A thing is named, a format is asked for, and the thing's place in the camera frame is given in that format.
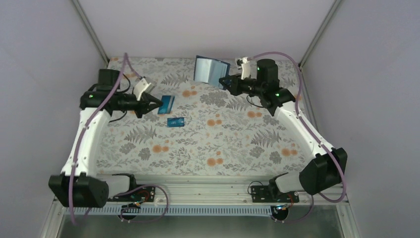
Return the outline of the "blue card holder wallet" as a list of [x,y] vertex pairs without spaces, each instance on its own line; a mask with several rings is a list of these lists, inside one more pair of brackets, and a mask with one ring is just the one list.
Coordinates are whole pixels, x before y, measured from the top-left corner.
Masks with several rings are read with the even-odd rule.
[[219,79],[227,77],[230,71],[230,63],[218,59],[196,56],[194,67],[194,81],[205,83],[219,89],[225,87],[219,83]]

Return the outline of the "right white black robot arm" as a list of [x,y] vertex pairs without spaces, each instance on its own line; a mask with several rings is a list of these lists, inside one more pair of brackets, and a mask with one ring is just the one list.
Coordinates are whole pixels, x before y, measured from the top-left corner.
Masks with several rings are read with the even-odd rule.
[[315,195],[344,183],[346,151],[334,148],[323,139],[297,106],[298,100],[288,89],[280,87],[276,62],[272,59],[258,60],[256,78],[251,77],[248,58],[239,58],[236,64],[241,73],[220,78],[221,85],[233,96],[247,94],[258,97],[261,106],[283,123],[303,147],[304,157],[309,159],[302,171],[278,175],[269,181],[270,199],[280,202],[291,191]]

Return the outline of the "blue credit card with chip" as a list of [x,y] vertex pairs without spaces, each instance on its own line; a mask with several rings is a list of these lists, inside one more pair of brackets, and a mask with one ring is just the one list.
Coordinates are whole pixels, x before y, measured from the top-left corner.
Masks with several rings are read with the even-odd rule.
[[159,107],[157,114],[158,115],[169,114],[172,110],[174,100],[175,100],[174,95],[163,95],[161,98],[162,105]]

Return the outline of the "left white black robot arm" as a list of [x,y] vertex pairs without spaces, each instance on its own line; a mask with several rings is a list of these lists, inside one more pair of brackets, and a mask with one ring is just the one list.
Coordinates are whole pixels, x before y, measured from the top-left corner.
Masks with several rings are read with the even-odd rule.
[[102,208],[112,198],[133,200],[138,194],[132,174],[99,176],[97,157],[101,138],[114,112],[133,111],[137,118],[162,106],[150,92],[154,85],[140,77],[132,92],[120,90],[118,70],[100,69],[98,81],[80,98],[79,127],[70,155],[59,175],[50,176],[48,186],[67,208]]

